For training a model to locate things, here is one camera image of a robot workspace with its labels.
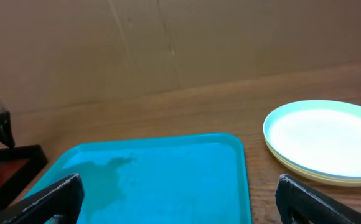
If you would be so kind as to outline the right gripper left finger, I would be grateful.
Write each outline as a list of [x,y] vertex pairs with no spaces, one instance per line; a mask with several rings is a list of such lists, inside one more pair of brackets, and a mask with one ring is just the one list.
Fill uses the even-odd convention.
[[71,174],[37,193],[0,211],[0,224],[76,224],[84,188],[79,174]]

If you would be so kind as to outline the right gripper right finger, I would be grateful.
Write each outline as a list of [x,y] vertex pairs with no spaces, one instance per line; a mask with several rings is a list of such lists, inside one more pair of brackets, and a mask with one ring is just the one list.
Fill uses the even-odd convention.
[[280,175],[275,199],[284,224],[361,224],[361,213],[288,174]]

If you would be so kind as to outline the green plate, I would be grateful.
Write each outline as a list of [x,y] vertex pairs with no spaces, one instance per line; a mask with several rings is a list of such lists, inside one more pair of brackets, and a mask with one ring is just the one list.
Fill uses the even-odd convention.
[[303,176],[307,179],[319,182],[322,184],[342,186],[342,187],[361,187],[361,179],[351,179],[346,177],[331,177],[324,174],[315,174],[307,169],[298,167],[297,165],[292,164],[287,161],[283,156],[277,153],[274,148],[270,145],[269,141],[265,138],[265,143],[269,151],[274,155],[274,157],[289,170],[295,172],[296,174]]

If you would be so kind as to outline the light blue plate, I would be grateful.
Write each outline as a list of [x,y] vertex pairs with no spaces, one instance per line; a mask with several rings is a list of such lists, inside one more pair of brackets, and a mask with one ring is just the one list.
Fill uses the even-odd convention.
[[269,147],[315,174],[361,179],[361,106],[303,100],[280,106],[263,122]]

